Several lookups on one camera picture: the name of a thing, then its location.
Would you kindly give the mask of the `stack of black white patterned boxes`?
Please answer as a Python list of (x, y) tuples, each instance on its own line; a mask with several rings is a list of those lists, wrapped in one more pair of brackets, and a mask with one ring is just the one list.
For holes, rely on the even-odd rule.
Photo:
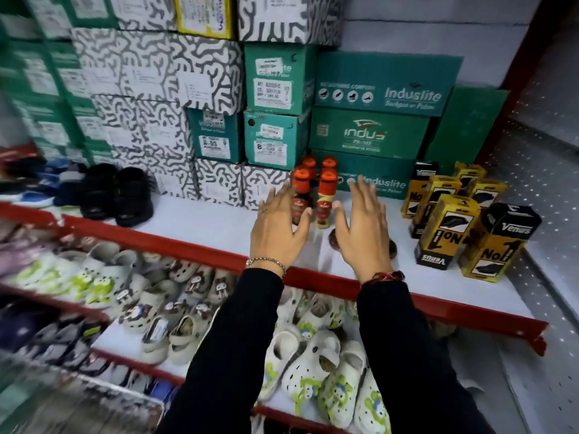
[(117, 26), (71, 37), (114, 161), (163, 196), (256, 209), (292, 171), (196, 157), (186, 110), (243, 113), (244, 44), (336, 48), (346, 0), (235, 0), (235, 40), (178, 32), (174, 0), (109, 3)]

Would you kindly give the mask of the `row of dark sandals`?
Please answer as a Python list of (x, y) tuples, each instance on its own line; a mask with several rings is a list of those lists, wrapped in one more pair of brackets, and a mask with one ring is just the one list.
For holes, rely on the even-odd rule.
[(111, 362), (90, 347), (106, 321), (15, 297), (0, 297), (0, 352), (96, 377)]

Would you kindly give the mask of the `row of dark blue shoes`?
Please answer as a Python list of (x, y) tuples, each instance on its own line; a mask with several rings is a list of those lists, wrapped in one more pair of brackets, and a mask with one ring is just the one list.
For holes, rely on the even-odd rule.
[(78, 206), (87, 165), (65, 158), (28, 156), (0, 166), (0, 203), (43, 209)]

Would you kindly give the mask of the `person's left forearm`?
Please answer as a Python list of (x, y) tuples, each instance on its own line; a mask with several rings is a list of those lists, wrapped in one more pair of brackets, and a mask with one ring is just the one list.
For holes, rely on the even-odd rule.
[(243, 270), (155, 434), (251, 434), (283, 289), (275, 262), (258, 260)]

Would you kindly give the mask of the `yellow hexagonal polish box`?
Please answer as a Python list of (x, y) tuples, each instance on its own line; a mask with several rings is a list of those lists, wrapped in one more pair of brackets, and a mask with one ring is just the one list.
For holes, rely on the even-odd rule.
[(466, 187), (465, 196), (476, 201), (481, 210), (484, 211), (507, 189), (508, 185), (503, 181), (476, 178)]
[(465, 189), (472, 180), (482, 179), (486, 176), (486, 169), (480, 165), (457, 161), (454, 164), (453, 176), (461, 183), (461, 189)]
[(480, 213), (472, 198), (440, 196), (415, 248), (416, 264), (447, 270)]
[(410, 224), (410, 237), (417, 240), (422, 236), (441, 196), (445, 194), (455, 195), (461, 188), (461, 181), (456, 176), (432, 175), (426, 184), (423, 196), (418, 202), (415, 216)]

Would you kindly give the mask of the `yellow shoe box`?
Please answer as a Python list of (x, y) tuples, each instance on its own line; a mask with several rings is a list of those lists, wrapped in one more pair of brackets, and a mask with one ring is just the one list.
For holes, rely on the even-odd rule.
[(216, 39), (235, 40), (235, 0), (174, 0), (177, 31)]

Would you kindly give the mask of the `row of pink shoes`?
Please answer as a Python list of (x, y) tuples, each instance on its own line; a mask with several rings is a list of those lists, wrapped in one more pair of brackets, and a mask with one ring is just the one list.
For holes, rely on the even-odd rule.
[(0, 219), (0, 280), (26, 269), (45, 252), (58, 252), (64, 234)]

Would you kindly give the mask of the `row of white frog clogs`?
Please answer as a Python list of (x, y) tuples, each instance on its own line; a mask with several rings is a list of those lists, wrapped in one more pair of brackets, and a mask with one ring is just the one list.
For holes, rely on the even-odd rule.
[(351, 301), (285, 286), (255, 412), (340, 434), (393, 434)]

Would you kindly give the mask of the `long green shoe box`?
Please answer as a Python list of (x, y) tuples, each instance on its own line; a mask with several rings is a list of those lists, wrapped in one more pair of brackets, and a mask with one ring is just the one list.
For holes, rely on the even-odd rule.
[(320, 53), (315, 105), (439, 117), (463, 57), (387, 52)]
[(415, 160), (430, 119), (341, 108), (313, 108), (308, 146), (330, 152)]
[(350, 191), (349, 183), (355, 182), (359, 175), (363, 175), (367, 184), (373, 183), (376, 186), (378, 196), (404, 200), (408, 194), (415, 160), (372, 157), (318, 149), (311, 149), (311, 153), (315, 156), (319, 167), (325, 157), (336, 158), (339, 175), (337, 189), (340, 191)]

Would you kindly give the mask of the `person's right hand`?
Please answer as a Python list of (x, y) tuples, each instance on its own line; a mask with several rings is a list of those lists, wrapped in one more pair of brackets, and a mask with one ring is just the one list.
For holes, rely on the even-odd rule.
[[(362, 175), (349, 184), (351, 211), (347, 216), (351, 246), (342, 257), (352, 268), (358, 282), (363, 285), (376, 274), (394, 271), (389, 256), (389, 234), (386, 205), (376, 195), (374, 184), (367, 184)], [(339, 201), (333, 204), (334, 212), (346, 212)]]

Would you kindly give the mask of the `black top yellow polish box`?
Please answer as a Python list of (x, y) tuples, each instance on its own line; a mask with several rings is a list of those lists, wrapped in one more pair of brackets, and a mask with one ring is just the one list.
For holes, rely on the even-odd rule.
[(405, 219), (413, 218), (418, 210), (419, 204), (426, 194), (426, 187), (430, 177), (438, 174), (438, 162), (415, 161), (407, 196), (402, 204), (401, 214)]
[(541, 222), (541, 217), (530, 206), (491, 204), (470, 231), (459, 259), (462, 275), (496, 283)]

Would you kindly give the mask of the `row of pale green clogs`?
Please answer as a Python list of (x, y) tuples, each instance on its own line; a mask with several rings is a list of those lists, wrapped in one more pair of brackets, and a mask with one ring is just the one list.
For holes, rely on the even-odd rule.
[(121, 250), (114, 242), (101, 241), (87, 253), (43, 250), (9, 282), (20, 289), (92, 309), (121, 307), (131, 302), (132, 279), (141, 265), (136, 251)]

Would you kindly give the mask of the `red shelf upright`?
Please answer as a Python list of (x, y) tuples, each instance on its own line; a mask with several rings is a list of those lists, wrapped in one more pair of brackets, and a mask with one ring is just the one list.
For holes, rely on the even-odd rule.
[(552, 43), (561, 21), (577, 0), (541, 0), (529, 24), (526, 35), (517, 50), (501, 87), (510, 93), (498, 114), (493, 127), (479, 151), (475, 163), (482, 165), (498, 144), (517, 102), (539, 62)]

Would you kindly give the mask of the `stack of green white boxes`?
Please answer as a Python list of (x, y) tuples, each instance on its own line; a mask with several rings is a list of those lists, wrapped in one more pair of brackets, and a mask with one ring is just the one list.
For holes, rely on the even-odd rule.
[(105, 0), (0, 0), (0, 90), (47, 159), (114, 163), (71, 38), (109, 18)]

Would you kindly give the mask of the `black shoe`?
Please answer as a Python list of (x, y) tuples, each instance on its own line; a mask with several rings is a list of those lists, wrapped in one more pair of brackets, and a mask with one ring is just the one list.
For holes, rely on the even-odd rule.
[(108, 220), (114, 217), (115, 175), (118, 167), (100, 163), (87, 169), (81, 181), (79, 209), (83, 218)]
[(132, 228), (147, 222), (154, 214), (147, 174), (126, 167), (115, 175), (113, 214), (118, 226)]

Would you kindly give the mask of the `plain green leaning box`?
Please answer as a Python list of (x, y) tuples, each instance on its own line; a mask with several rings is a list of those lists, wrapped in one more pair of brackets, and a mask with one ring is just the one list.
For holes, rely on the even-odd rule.
[(477, 84), (456, 84), (442, 115), (431, 119), (421, 159), (450, 175), (457, 162), (474, 163), (510, 90)]

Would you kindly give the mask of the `person's right forearm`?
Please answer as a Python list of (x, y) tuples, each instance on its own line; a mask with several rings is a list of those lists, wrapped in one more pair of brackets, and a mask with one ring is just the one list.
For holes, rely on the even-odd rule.
[(495, 434), (398, 271), (357, 296), (359, 330), (393, 434)]

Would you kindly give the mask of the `teal shoe box white label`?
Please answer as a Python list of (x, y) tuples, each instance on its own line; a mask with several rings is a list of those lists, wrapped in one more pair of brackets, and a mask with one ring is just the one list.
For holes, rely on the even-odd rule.
[(308, 147), (311, 111), (301, 116), (245, 110), (244, 148), (247, 162), (292, 171)]
[(219, 114), (187, 108), (191, 140), (196, 157), (235, 164), (245, 161), (243, 114)]
[(309, 112), (318, 53), (314, 45), (245, 43), (247, 110), (290, 116)]

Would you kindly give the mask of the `white perforated panel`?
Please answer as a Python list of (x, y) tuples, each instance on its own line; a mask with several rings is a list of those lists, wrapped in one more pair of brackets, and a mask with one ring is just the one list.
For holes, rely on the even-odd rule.
[(551, 38), (489, 164), (543, 220), (507, 274), (548, 324), (546, 353), (500, 355), (530, 434), (579, 434), (579, 18)]

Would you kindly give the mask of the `person's left hand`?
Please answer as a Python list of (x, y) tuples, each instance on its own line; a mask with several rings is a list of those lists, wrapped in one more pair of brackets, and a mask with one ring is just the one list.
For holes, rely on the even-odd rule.
[(294, 243), (291, 203), (294, 189), (287, 181), (281, 189), (270, 190), (259, 204), (251, 231), (247, 269), (265, 269), (280, 278), (298, 258), (306, 243)]

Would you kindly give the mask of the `row of grey bear clogs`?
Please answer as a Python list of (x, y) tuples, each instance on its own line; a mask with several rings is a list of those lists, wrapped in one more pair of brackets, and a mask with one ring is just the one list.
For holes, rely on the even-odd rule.
[(117, 323), (139, 338), (133, 358), (141, 364), (188, 365), (219, 307), (235, 291), (237, 274), (165, 257), (114, 291)]

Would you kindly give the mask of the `red edged white shelf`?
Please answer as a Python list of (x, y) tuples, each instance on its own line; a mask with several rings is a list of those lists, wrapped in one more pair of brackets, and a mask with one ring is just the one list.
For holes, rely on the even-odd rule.
[[(133, 250), (241, 272), (250, 251), (256, 211), (228, 205), (154, 195), (155, 212), (146, 223), (123, 228), (58, 212), (0, 202), (0, 219), (113, 241)], [(520, 338), (539, 356), (546, 354), (546, 321), (535, 319), (508, 279), (496, 283), (466, 278), (453, 263), (447, 270), (416, 264), (417, 241), (410, 220), (401, 216), (401, 201), (385, 198), (388, 231), (397, 245), (394, 260), (402, 270), (415, 306), (429, 318), (454, 325)], [(312, 227), (306, 246), (285, 277), (287, 285), (354, 300), (358, 283), (353, 270), (329, 244), (331, 230)]]
[[(39, 294), (35, 291), (22, 290), (3, 283), (0, 283), (0, 294), (12, 294), (18, 297), (29, 299), (38, 304), (45, 304), (48, 306), (56, 307), (59, 310), (65, 312), (78, 313), (85, 318), (91, 318), (109, 324), (107, 330), (112, 330), (113, 328), (112, 319), (104, 309), (86, 308), (78, 303), (71, 303), (56, 297)], [(176, 373), (169, 372), (167, 368), (155, 367), (153, 365), (142, 363), (132, 358), (124, 357), (104, 349), (99, 349), (97, 347), (92, 347), (91, 351), (97, 354), (99, 357), (103, 357), (117, 364), (126, 365), (130, 369), (134, 369), (156, 379), (170, 381), (174, 385), (181, 385), (184, 382), (183, 377), (177, 375)], [(252, 415), (265, 416), (266, 418), (276, 420), (279, 423), (285, 423), (291, 428), (307, 430), (308, 432), (316, 434), (360, 434), (359, 431), (356, 430), (353, 426), (348, 429), (339, 429), (324, 423), (319, 418), (310, 420), (268, 406), (253, 407)]]

